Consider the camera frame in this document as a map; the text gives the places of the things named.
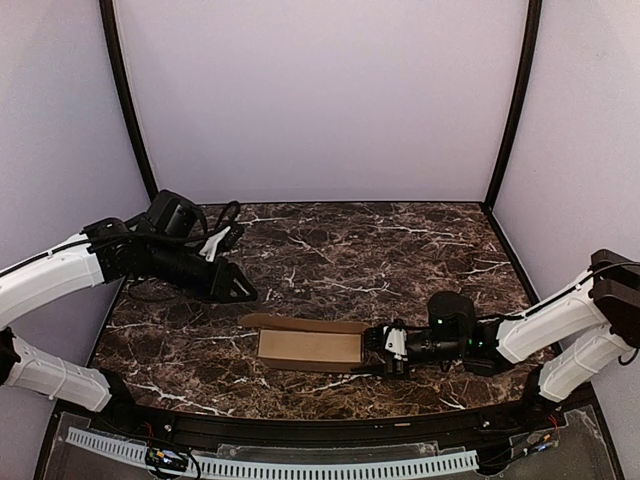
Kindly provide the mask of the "brown cardboard box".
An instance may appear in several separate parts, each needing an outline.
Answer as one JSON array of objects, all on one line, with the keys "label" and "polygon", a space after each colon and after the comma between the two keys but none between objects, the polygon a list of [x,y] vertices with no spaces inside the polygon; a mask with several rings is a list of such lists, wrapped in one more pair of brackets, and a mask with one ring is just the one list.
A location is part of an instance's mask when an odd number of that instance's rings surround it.
[{"label": "brown cardboard box", "polygon": [[288,371],[349,373],[363,365],[363,322],[310,320],[253,313],[239,319],[259,330],[257,358]]}]

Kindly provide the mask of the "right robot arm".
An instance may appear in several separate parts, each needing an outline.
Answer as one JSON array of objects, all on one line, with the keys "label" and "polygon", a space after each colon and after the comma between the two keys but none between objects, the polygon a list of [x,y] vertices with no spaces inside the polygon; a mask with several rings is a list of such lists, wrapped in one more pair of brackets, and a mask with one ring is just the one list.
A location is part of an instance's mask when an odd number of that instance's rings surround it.
[{"label": "right robot arm", "polygon": [[382,361],[358,372],[401,377],[412,365],[448,370],[459,361],[466,371],[491,377],[572,337],[528,379],[529,398],[560,403],[611,362],[627,365],[637,358],[639,264],[600,249],[572,283],[526,310],[479,316],[470,298],[439,291],[429,298],[427,313],[425,326],[395,320],[366,329],[363,347]]}]

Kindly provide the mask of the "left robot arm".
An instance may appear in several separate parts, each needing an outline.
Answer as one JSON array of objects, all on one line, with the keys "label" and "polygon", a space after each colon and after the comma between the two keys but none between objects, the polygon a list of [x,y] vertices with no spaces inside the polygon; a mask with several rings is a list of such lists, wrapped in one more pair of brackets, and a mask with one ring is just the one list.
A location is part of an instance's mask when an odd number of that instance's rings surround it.
[{"label": "left robot arm", "polygon": [[128,276],[155,277],[211,303],[254,301],[258,293],[224,258],[244,233],[240,205],[229,202],[214,225],[203,210],[169,190],[123,221],[106,218],[59,245],[1,272],[1,382],[92,412],[131,395],[115,373],[43,352],[10,328],[16,319],[74,292]]}]

